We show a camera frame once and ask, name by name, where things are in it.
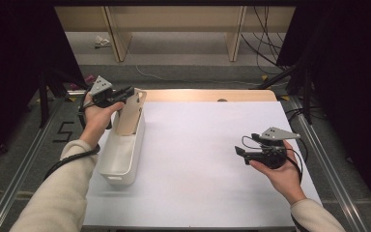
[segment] hand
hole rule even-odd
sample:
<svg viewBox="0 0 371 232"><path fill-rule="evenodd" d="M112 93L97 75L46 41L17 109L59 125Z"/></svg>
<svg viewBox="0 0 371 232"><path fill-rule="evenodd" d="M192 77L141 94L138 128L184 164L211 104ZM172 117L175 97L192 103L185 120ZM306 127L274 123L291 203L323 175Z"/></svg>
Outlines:
<svg viewBox="0 0 371 232"><path fill-rule="evenodd" d="M85 101L91 101L92 96L87 95ZM106 108L100 108L95 105L85 109L86 127L80 135L80 139L89 143L92 148L98 144L105 129L110 123L111 115L123 108L123 102L116 102Z"/></svg>
<svg viewBox="0 0 371 232"><path fill-rule="evenodd" d="M294 162L297 162L291 144L284 140L284 145L287 149L287 156ZM270 179L273 187L279 191L291 205L306 198L300 187L298 171L290 162L286 161L284 165L277 169L270 169L263 163L255 160L251 160L249 164L266 175Z"/></svg>

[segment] white container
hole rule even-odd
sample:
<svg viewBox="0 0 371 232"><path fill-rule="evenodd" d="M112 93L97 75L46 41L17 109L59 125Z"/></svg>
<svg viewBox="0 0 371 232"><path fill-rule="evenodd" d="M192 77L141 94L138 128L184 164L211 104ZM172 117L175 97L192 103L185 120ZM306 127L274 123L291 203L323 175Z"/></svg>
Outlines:
<svg viewBox="0 0 371 232"><path fill-rule="evenodd" d="M113 125L118 123L116 114ZM120 135L116 128L110 131L98 163L98 172L110 185L128 186L134 182L144 129L144 113L141 112L135 133Z"/></svg>

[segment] beige sleeve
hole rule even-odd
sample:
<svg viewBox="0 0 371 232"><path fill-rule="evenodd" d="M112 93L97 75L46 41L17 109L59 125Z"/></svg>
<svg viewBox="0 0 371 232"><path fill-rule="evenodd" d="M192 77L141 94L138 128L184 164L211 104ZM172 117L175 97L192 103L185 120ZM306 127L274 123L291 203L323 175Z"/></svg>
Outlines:
<svg viewBox="0 0 371 232"><path fill-rule="evenodd" d="M82 140L69 142L61 159L91 151ZM86 193L97 156L71 161L53 172L23 209L11 231L80 231Z"/></svg>
<svg viewBox="0 0 371 232"><path fill-rule="evenodd" d="M311 232L345 231L330 212L311 199L304 199L292 205L291 214L297 223Z"/></svg>

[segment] white tabletop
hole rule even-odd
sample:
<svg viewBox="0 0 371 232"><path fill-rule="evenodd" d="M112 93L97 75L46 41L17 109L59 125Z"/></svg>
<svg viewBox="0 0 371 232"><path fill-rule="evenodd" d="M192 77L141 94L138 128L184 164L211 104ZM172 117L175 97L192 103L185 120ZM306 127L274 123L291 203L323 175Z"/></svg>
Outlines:
<svg viewBox="0 0 371 232"><path fill-rule="evenodd" d="M146 130L135 182L113 187L95 169L84 226L294 226L287 201L234 149L243 147L244 135L269 127L290 131L279 102L146 102L143 112ZM289 142L299 152L297 142ZM303 169L306 195L320 202L305 165Z"/></svg>

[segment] person's left hand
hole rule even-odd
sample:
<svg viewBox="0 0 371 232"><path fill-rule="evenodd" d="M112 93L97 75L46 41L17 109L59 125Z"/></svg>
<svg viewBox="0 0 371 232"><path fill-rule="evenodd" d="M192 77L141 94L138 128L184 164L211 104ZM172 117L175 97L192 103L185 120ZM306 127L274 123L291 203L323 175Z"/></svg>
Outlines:
<svg viewBox="0 0 371 232"><path fill-rule="evenodd" d="M85 102L91 101L92 96L87 95ZM111 115L124 107L123 102L116 102L106 108L100 108L96 105L85 108L86 127L80 136L81 140L86 141L92 148L98 144L105 129L110 123Z"/></svg>

